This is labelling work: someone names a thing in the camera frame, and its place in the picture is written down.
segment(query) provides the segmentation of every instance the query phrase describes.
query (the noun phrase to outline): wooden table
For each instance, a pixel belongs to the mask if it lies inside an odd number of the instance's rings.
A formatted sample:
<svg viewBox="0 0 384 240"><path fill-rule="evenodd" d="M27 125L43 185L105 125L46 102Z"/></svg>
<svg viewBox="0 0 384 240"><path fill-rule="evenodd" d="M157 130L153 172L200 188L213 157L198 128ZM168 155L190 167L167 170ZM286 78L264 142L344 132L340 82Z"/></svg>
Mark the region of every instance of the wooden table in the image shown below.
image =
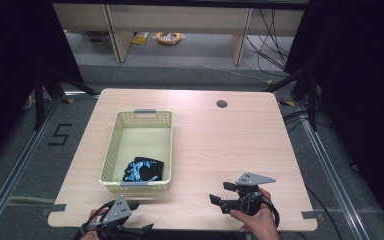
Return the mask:
<svg viewBox="0 0 384 240"><path fill-rule="evenodd" d="M217 101L228 106L220 108ZM92 209L115 197L98 182L107 145L119 111L170 109L173 112L173 155L170 190L142 203L125 224L154 229L230 230L241 223L223 215L209 194L222 199L238 195L223 189L244 172L276 179L261 185L272 194L280 231L312 231L316 219L276 99L271 93L105 89L95 106L52 212L54 227L79 227Z"/></svg>

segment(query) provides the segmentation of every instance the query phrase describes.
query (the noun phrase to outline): yellow object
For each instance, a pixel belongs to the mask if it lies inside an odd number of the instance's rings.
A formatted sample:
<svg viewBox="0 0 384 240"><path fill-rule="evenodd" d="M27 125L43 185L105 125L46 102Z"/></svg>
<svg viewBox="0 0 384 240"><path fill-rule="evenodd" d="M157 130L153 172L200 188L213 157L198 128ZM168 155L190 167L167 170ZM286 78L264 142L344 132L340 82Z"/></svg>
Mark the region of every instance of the yellow object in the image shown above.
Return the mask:
<svg viewBox="0 0 384 240"><path fill-rule="evenodd" d="M182 39L182 35L180 33L163 33L159 32L156 35L157 41L164 45L174 45Z"/></svg>
<svg viewBox="0 0 384 240"><path fill-rule="evenodd" d="M63 101L64 101L64 103L73 103L74 99L73 98L67 98L67 99L65 99Z"/></svg>
<svg viewBox="0 0 384 240"><path fill-rule="evenodd" d="M138 32L132 39L133 44L144 45L148 39L149 32Z"/></svg>
<svg viewBox="0 0 384 240"><path fill-rule="evenodd" d="M290 106L290 107L295 107L295 102L294 101L280 101L278 102L279 106Z"/></svg>

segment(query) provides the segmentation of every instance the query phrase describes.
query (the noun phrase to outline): metal bracket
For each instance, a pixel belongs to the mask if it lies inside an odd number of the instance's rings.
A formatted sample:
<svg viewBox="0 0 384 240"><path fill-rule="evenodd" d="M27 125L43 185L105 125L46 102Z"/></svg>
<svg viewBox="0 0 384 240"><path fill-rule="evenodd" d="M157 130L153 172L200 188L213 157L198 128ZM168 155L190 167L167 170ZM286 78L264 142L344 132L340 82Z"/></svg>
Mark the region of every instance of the metal bracket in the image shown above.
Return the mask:
<svg viewBox="0 0 384 240"><path fill-rule="evenodd" d="M250 172L245 172L238 180L236 180L237 185L244 185L244 186L253 186L253 185L272 183L272 182L276 182L276 179L261 176L258 174L253 174Z"/></svg>
<svg viewBox="0 0 384 240"><path fill-rule="evenodd" d="M126 199L124 199L123 195L120 196L114 205L111 207L107 215L105 216L105 219L102 221L102 223L110 223L117 221L122 218L128 218L132 215L132 210L129 207L129 204L127 203Z"/></svg>

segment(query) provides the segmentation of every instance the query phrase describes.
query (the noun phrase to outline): human hand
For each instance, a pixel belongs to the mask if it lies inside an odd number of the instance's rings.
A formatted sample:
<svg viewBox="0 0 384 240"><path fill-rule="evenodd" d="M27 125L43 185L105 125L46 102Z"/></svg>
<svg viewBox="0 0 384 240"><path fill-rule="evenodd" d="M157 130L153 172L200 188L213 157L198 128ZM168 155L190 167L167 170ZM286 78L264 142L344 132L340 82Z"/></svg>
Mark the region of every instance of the human hand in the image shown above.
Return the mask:
<svg viewBox="0 0 384 240"><path fill-rule="evenodd" d="M271 194L260 188L260 192L271 200ZM244 223L239 228L240 232L250 230L258 240L278 240L279 233L276 229L273 214L266 204L261 204L260 210L254 215L249 216L238 210L230 210L229 214Z"/></svg>
<svg viewBox="0 0 384 240"><path fill-rule="evenodd" d="M94 209L94 210L90 211L89 216L92 216L96 211L98 211L98 210ZM98 216L102 216L107 211L108 211L108 209L102 209L98 213L98 215L92 219L91 222L96 222L98 220ZM88 226L86 234L83 235L83 237L80 238L80 240L99 240L98 234L96 233L96 226Z"/></svg>

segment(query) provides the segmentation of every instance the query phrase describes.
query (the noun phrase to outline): gray floor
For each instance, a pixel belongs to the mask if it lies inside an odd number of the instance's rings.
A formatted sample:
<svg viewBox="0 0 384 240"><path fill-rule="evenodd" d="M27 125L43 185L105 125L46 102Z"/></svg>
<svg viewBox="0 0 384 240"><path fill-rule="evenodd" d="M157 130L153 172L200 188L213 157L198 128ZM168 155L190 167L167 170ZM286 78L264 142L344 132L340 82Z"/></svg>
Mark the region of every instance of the gray floor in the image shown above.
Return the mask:
<svg viewBox="0 0 384 240"><path fill-rule="evenodd" d="M145 46L132 45L126 61L122 64L115 62L109 42L91 43L86 35L80 33L69 33L67 38L85 82L95 89L150 87L261 91L267 87L269 80L276 82L282 79L282 77L260 72L257 55L248 44L245 47L241 66L234 66L228 36L184 34L184 38L178 45L162 46L156 43L154 35L155 33L149 35ZM279 45L288 50L293 39L278 38L278 40ZM255 36L251 37L251 41L261 45L260 40ZM278 54L268 49L265 52L281 62ZM285 75L267 61L261 60L260 67L269 73ZM277 98L288 100L288 93L292 87L293 84L279 90L276 93ZM64 86L64 88L75 90L70 86ZM75 98L73 103L58 104L0 216L0 239L70 239L73 237L76 232L74 228L49 227L46 210L50 208L58 194L96 101L96 98ZM280 106L280 109L284 116L297 111L293 106ZM341 145L334 127L329 124L329 119L323 113L317 113L316 119L317 134L369 238L384 239L384 214L376 199L358 172L349 168L352 159ZM22 155L24 146L34 133L34 121L34 108L27 109L2 149L0 190L12 167ZM60 132L70 136L65 145L50 146L49 143L61 140L53 136L60 124L71 124L70 127L62 128ZM304 236L307 239L338 239L334 223L342 239L357 239L353 234L353 228L347 222L344 210L335 197L320 157L316 154L308 137L306 125L299 118L294 118L286 123L286 127L304 181L320 199L319 202L309 192L314 210L318 215L319 227L314 232L303 233ZM333 223L322 204L332 216ZM154 237L147 236L146 239L228 239L228 237L230 236L222 233L187 235L155 233ZM281 233L281 239L305 238L298 233Z"/></svg>

